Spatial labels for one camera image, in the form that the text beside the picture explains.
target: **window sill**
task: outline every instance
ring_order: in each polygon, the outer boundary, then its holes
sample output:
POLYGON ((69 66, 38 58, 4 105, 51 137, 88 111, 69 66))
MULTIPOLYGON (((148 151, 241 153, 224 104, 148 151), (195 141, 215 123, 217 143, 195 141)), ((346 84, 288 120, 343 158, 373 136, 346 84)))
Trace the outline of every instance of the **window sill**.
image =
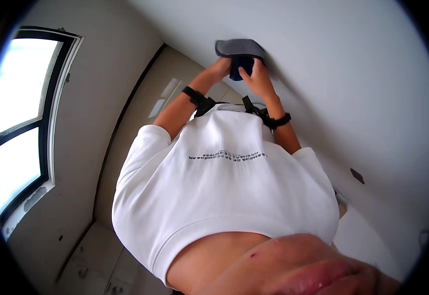
POLYGON ((17 224, 23 219, 23 217, 29 212, 29 210, 39 202, 39 200, 48 193, 55 184, 48 180, 44 182, 38 189, 36 189, 29 197, 25 198, 21 204, 13 211, 13 213, 8 217, 8 219, 3 224, 1 228, 1 233, 5 242, 10 237, 11 233, 17 227, 17 224))

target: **black wrist strap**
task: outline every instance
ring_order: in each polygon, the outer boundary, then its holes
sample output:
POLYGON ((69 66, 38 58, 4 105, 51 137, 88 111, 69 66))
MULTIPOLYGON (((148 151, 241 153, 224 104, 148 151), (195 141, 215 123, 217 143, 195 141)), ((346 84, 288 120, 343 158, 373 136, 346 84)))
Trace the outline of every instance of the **black wrist strap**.
POLYGON ((285 115, 278 120, 270 118, 267 109, 259 109, 258 107, 255 107, 248 96, 244 96, 242 102, 246 108, 246 113, 255 113, 258 115, 262 119, 262 122, 264 122, 264 125, 269 127, 271 130, 275 130, 277 127, 283 126, 291 120, 290 113, 285 113, 285 115))
POLYGON ((291 120, 290 113, 285 113, 283 117, 278 120, 272 119, 270 117, 267 118, 267 124, 264 121, 264 124, 272 130, 277 129, 277 127, 283 126, 287 124, 291 120))
POLYGON ((190 102, 196 106, 197 113, 195 118, 206 114, 216 104, 211 97, 206 98, 203 94, 188 86, 183 88, 182 92, 187 94, 190 97, 190 102))

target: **black window frame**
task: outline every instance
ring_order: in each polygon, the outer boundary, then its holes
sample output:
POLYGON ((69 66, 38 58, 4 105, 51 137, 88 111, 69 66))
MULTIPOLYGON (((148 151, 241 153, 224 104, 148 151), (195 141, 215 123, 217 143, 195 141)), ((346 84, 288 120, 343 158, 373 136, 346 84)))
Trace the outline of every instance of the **black window frame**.
POLYGON ((19 28, 18 33, 12 39, 46 39, 62 42, 61 48, 55 60, 52 73, 47 85, 46 96, 42 110, 42 117, 37 121, 32 121, 26 125, 20 126, 9 133, 0 134, 0 146, 9 140, 38 127, 38 150, 39 150, 39 166, 41 175, 24 188, 3 210, 0 214, 0 225, 3 226, 10 215, 17 207, 28 198, 42 184, 49 180, 49 159, 48 159, 48 134, 49 123, 52 111, 52 103, 56 93, 61 73, 69 57, 70 51, 74 42, 80 36, 69 32, 54 30, 45 27, 23 26, 19 28))

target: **white t-shirt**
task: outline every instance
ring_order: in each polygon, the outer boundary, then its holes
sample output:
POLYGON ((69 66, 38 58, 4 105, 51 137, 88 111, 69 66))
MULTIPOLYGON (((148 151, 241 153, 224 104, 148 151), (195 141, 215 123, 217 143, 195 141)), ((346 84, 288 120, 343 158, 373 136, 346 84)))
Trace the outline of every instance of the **white t-shirt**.
POLYGON ((173 142, 163 128, 143 126, 129 150, 114 196, 114 230, 166 286, 176 255, 211 234, 310 233, 327 244, 336 234, 335 192, 313 150, 288 154, 258 116, 243 110, 215 105, 173 142))

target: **mouth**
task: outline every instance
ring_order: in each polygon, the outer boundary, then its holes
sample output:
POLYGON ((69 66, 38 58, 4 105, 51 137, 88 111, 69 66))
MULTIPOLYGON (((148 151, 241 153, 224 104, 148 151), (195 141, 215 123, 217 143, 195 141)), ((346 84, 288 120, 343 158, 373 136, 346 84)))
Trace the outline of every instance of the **mouth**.
POLYGON ((290 274, 274 295, 312 295, 352 274, 352 267, 342 260, 306 265, 290 274))

